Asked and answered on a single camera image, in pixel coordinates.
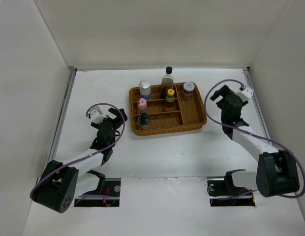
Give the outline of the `pink-capped spice shaker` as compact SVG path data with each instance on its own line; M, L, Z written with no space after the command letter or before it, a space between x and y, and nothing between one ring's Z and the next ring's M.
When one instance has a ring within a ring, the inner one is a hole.
M147 107L147 100L144 98L140 98L137 100L137 108L140 110L144 110Z

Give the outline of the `black-capped pepper grinder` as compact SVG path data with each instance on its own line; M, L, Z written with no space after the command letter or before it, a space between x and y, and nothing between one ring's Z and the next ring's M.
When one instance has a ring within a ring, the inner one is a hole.
M150 124L151 117L146 113L142 112L138 117L138 129L139 130L145 130L148 125Z

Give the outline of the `short red-labelled jar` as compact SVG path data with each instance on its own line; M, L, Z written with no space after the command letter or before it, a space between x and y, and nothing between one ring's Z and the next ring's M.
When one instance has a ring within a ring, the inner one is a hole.
M183 85L183 97L185 100L192 98L195 90L195 84L193 82L185 82Z

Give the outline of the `black-capped shaker blue label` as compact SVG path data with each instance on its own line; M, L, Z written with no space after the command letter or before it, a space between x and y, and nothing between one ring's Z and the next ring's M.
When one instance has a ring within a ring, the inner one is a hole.
M139 91L141 98L145 100L151 99L151 84L147 80L141 80L139 83Z

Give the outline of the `yellow-capped red sauce bottle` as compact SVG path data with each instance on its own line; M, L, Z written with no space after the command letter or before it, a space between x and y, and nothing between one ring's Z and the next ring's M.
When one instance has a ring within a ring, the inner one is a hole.
M172 111L175 103L175 91L170 88L167 90L167 96L165 98L164 106L165 106L165 111Z

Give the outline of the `tall black-capped sauce bottle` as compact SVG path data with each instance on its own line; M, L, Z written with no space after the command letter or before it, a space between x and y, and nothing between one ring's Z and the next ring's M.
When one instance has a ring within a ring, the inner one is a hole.
M166 74L162 77L161 82L161 98L165 98L167 96L167 90L173 88L174 78L172 76L173 68L168 66L166 67Z

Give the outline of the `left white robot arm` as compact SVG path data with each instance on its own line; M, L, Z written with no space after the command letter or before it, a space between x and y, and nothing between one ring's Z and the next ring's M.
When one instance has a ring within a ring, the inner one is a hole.
M81 157L68 162L50 161L39 182L30 192L30 199L58 213L74 207L117 207L120 203L120 179L107 179L98 171L113 154L121 138L127 115L124 109L111 105L103 116L98 104L91 106L86 116L97 130L90 148Z

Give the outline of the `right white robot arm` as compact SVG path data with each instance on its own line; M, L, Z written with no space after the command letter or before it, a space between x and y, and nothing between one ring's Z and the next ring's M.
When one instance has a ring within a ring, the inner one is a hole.
M232 141L241 145L257 161L253 183L262 196L272 197L297 192L300 189L296 160L288 151L279 150L264 140L254 137L254 132L241 118L242 108L253 96L250 87L241 87L235 93L227 85L210 97L221 109L222 130Z

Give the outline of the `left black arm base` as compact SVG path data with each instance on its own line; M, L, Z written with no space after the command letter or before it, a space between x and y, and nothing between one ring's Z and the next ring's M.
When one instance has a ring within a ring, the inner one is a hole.
M119 207L121 193L120 178L106 178L90 170L78 179L74 207Z

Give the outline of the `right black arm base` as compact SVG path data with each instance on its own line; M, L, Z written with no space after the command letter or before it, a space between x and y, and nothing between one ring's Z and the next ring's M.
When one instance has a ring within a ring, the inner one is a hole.
M232 174L244 171L227 171L224 177L207 178L207 193L211 207L255 207L253 190L234 185Z

